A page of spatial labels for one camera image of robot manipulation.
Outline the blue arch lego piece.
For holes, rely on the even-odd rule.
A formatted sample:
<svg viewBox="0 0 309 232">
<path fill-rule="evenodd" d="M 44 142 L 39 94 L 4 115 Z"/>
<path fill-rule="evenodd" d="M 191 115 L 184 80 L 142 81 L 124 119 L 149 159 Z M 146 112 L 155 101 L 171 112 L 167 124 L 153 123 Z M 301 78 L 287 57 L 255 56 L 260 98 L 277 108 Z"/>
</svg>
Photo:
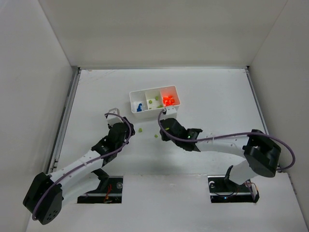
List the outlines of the blue arch lego piece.
<svg viewBox="0 0 309 232">
<path fill-rule="evenodd" d="M 139 103 L 138 107 L 137 107 L 137 112 L 142 112 L 143 108 L 142 108 L 142 103 Z"/>
</svg>

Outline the large orange round lego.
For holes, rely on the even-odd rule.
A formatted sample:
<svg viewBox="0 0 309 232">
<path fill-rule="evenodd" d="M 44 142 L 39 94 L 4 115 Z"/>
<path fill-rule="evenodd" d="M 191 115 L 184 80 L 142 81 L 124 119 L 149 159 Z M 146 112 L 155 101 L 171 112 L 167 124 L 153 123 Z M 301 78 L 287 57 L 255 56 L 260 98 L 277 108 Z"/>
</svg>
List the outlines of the large orange round lego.
<svg viewBox="0 0 309 232">
<path fill-rule="evenodd" d="M 162 102 L 163 105 L 166 106 L 171 106 L 171 105 L 175 105 L 176 101 L 174 99 L 174 97 L 172 95 L 168 95 L 168 96 L 163 96 L 162 97 Z"/>
</svg>

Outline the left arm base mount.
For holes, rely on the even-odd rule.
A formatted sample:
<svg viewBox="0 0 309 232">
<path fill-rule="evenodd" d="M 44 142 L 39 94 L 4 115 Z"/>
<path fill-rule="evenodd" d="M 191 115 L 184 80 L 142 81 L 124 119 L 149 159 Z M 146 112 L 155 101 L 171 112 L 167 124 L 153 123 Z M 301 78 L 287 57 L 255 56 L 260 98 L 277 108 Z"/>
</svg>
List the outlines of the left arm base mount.
<svg viewBox="0 0 309 232">
<path fill-rule="evenodd" d="M 102 169 L 92 172 L 100 181 L 98 186 L 77 198 L 78 204 L 122 203 L 123 176 L 110 176 Z"/>
</svg>

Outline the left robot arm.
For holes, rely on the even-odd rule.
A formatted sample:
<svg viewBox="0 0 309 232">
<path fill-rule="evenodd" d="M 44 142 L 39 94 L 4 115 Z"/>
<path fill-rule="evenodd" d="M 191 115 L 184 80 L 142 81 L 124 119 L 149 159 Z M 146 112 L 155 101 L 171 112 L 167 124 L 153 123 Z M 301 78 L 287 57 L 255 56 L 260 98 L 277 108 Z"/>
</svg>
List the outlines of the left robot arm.
<svg viewBox="0 0 309 232">
<path fill-rule="evenodd" d="M 99 184 L 105 174 L 102 168 L 114 160 L 135 135 L 134 125 L 126 117 L 107 113 L 106 119 L 108 134 L 86 154 L 61 170 L 50 174 L 41 172 L 34 177 L 23 200 L 33 220 L 42 225 L 50 223 L 60 213 L 65 194 L 82 179 L 93 179 Z"/>
</svg>

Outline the white three-compartment container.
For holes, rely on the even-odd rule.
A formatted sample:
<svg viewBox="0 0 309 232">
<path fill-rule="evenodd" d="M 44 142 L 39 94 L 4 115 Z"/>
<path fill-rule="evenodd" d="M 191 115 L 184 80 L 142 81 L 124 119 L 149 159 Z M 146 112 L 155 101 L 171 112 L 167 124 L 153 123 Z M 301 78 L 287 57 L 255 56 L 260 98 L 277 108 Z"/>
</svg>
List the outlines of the white three-compartment container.
<svg viewBox="0 0 309 232">
<path fill-rule="evenodd" d="M 181 101 L 175 86 L 132 91 L 129 93 L 131 112 L 138 119 L 157 118 L 160 110 L 165 108 L 162 102 L 162 97 L 168 95 L 172 95 L 174 97 L 176 104 L 173 106 L 178 109 L 181 105 Z M 142 103 L 142 112 L 137 112 L 139 103 Z"/>
</svg>

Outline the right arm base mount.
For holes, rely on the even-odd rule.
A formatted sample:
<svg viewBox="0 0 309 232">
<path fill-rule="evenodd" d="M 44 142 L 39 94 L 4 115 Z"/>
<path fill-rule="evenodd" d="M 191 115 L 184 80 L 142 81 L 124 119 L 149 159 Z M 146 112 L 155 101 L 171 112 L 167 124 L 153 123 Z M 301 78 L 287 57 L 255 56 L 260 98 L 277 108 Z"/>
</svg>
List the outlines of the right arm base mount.
<svg viewBox="0 0 309 232">
<path fill-rule="evenodd" d="M 209 175 L 208 185 L 211 203 L 257 203 L 260 194 L 255 183 L 250 179 L 238 185 L 229 179 L 233 166 L 225 175 Z"/>
</svg>

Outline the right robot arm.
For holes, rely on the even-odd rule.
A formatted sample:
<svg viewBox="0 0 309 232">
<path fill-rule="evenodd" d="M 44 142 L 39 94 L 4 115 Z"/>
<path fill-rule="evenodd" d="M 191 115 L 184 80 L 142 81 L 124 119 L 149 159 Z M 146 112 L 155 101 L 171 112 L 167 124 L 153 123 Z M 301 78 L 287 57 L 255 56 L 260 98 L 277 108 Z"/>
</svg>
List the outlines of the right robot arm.
<svg viewBox="0 0 309 232">
<path fill-rule="evenodd" d="M 276 175 L 281 148 L 259 130 L 239 138 L 212 138 L 202 129 L 186 129 L 174 118 L 160 119 L 158 124 L 162 140 L 172 141 L 185 151 L 219 152 L 244 158 L 226 171 L 228 184 L 242 185 L 256 176 L 273 178 Z"/>
</svg>

